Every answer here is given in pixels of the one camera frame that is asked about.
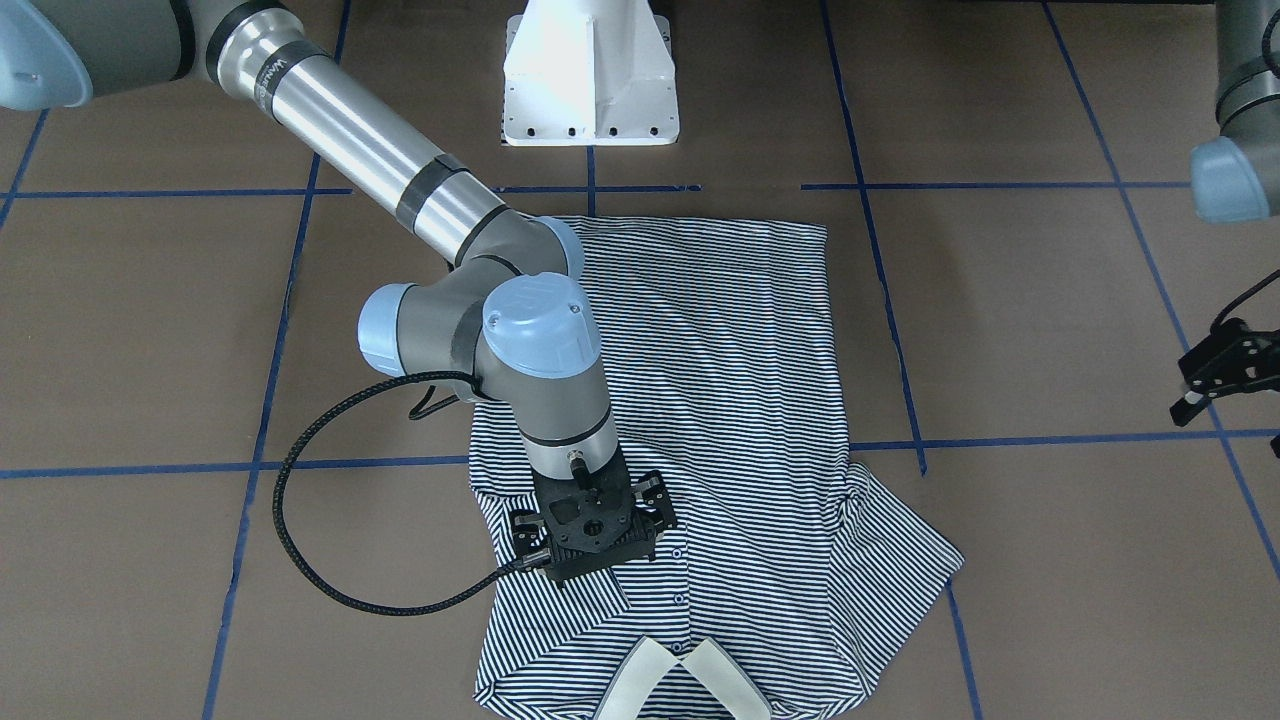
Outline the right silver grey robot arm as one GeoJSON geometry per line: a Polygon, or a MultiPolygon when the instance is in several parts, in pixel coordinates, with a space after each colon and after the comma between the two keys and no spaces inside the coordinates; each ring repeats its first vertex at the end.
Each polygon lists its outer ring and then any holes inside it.
{"type": "Polygon", "coordinates": [[[252,102],[452,265],[433,286],[375,291],[358,343],[390,378],[511,406],[535,502],[511,515],[515,566],[566,582],[654,560],[677,519],[660,474],[627,468],[567,224],[511,209],[351,78],[283,3],[3,4],[5,108],[77,108],[187,77],[252,102]]]}

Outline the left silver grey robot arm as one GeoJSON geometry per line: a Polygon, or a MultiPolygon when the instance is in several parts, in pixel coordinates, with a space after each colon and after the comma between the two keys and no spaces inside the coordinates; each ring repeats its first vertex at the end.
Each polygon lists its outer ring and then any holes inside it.
{"type": "MultiPolygon", "coordinates": [[[[1277,3],[1216,1],[1219,137],[1190,151],[1197,217],[1261,222],[1279,210],[1277,3]]],[[[1185,427],[1216,398],[1277,389],[1277,332],[1252,331],[1234,311],[1277,279],[1272,272],[1228,304],[1178,363],[1185,393],[1170,418],[1185,427]]]]}

